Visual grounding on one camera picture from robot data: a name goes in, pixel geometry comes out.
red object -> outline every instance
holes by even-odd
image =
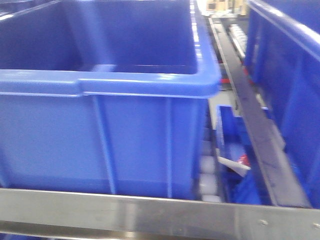
[[[249,163],[247,154],[243,154],[241,157],[239,157],[237,163],[250,167],[250,163]]]
[[[243,71],[244,71],[244,74],[245,74],[245,75],[247,75],[247,76],[249,75],[249,72],[248,72],[248,70],[247,70],[246,67],[243,68]]]
[[[221,83],[222,84],[229,84],[230,83],[230,80],[228,78],[222,78],[221,79]]]

blue plastic bin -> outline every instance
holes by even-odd
[[[312,205],[320,208],[319,1],[249,0],[249,5],[245,65]]]
[[[220,80],[193,0],[56,0],[0,31],[3,187],[193,198]]]
[[[215,133],[219,155],[236,162],[246,154],[245,146],[251,146],[244,121],[242,117],[234,116],[229,105],[218,105],[216,116]],[[241,177],[224,165],[220,165],[219,169],[227,202],[262,204],[251,170],[245,177]]]

bin handle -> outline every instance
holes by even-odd
[[[320,62],[320,34],[262,0],[248,5]]]

screw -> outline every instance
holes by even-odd
[[[262,220],[262,219],[260,219],[259,220],[259,224],[261,225],[261,226],[267,226],[269,223],[266,221],[266,220]]]
[[[319,223],[314,223],[314,224],[312,224],[312,228],[314,230],[318,230],[318,229],[320,229],[320,224]]]

black conveyor guide rail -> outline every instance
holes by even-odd
[[[209,18],[209,22],[252,143],[254,162],[251,168],[260,197],[274,206],[310,208],[283,145],[279,144],[281,137],[262,111],[221,21]]]

